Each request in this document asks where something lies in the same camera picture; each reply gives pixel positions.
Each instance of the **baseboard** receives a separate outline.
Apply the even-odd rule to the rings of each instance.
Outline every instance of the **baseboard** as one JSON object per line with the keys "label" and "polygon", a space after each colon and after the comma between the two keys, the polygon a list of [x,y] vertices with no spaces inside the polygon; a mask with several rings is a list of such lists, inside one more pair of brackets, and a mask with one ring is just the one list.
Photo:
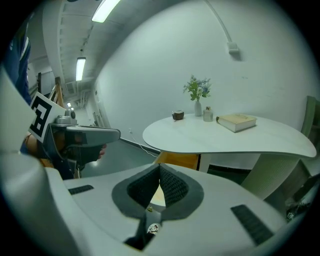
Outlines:
{"label": "baseboard", "polygon": [[[133,142],[133,141],[130,141],[130,140],[127,140],[124,138],[120,138],[120,140],[122,142],[128,143],[128,144],[130,144],[134,147],[137,147],[139,149],[141,149],[141,147],[142,147],[144,150],[151,152],[151,153],[155,153],[158,155],[161,153],[160,150],[157,150],[157,149],[145,146],[145,145],[141,145],[141,144],[138,144],[136,142]],[[247,169],[230,168],[230,167],[218,166],[218,165],[214,165],[214,164],[210,164],[209,169],[221,171],[221,172],[238,173],[238,174],[248,174],[250,172],[250,170],[247,170]]]}

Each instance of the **white vase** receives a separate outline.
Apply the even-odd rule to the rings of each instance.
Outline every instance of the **white vase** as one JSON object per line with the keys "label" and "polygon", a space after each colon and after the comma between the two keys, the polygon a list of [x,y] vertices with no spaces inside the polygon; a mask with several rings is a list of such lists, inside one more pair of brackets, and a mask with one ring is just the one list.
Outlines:
{"label": "white vase", "polygon": [[202,108],[201,108],[201,103],[200,101],[196,101],[194,103],[194,115],[196,117],[201,117],[202,116]]}

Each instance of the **ceiling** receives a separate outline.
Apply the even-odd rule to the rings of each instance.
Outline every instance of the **ceiling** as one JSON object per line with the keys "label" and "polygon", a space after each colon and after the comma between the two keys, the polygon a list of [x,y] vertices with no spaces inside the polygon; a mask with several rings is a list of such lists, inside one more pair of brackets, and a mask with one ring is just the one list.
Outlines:
{"label": "ceiling", "polygon": [[[52,71],[61,78],[65,101],[77,101],[85,95],[81,92],[89,91],[96,79],[97,65],[110,41],[138,10],[153,1],[121,0],[104,23],[91,20],[101,0],[46,3],[42,20],[44,44]],[[86,57],[86,62],[82,81],[76,82],[78,57]]]}

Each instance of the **fluorescent light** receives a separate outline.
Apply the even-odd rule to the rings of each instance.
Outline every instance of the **fluorescent light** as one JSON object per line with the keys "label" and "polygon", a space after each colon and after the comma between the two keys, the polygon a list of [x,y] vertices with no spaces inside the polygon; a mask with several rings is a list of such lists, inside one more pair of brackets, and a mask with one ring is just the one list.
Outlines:
{"label": "fluorescent light", "polygon": [[105,22],[106,18],[119,2],[120,0],[103,0],[96,9],[92,21],[100,23]]}
{"label": "fluorescent light", "polygon": [[75,80],[81,81],[84,73],[86,58],[80,57],[76,60]]}

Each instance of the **glass bottle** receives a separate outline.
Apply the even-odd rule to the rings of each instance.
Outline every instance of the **glass bottle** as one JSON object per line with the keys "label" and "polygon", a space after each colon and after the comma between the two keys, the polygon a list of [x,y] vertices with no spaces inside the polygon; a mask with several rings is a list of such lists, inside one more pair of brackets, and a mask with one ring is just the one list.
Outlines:
{"label": "glass bottle", "polygon": [[206,106],[205,110],[203,110],[203,121],[205,122],[213,122],[214,121],[214,113],[211,110],[211,107]]}

